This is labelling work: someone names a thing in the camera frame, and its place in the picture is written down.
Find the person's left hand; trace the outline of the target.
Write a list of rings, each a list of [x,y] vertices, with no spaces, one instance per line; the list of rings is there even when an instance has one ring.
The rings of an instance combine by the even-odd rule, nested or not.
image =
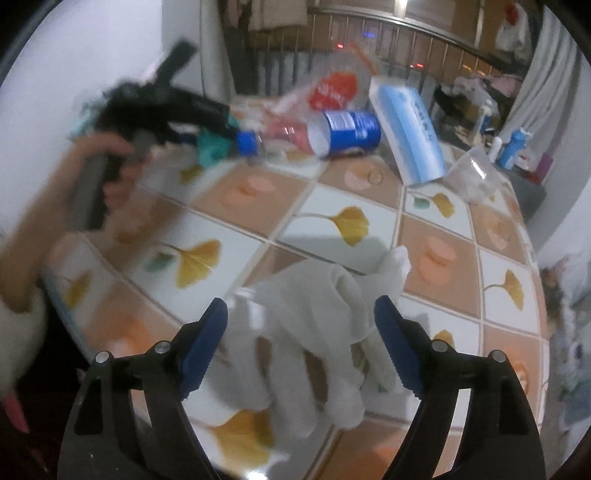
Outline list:
[[[124,138],[121,133],[98,132],[77,142],[81,165],[71,194],[71,213],[86,218],[103,210],[103,187],[119,179],[124,166],[145,158],[154,137],[139,130]]]

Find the person's left forearm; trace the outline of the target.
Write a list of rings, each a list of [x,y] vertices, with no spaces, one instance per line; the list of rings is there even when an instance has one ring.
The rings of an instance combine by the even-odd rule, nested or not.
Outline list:
[[[69,226],[70,202],[87,159],[112,148],[108,135],[74,144],[49,177],[1,252],[1,299],[16,313],[29,309],[44,258]]]

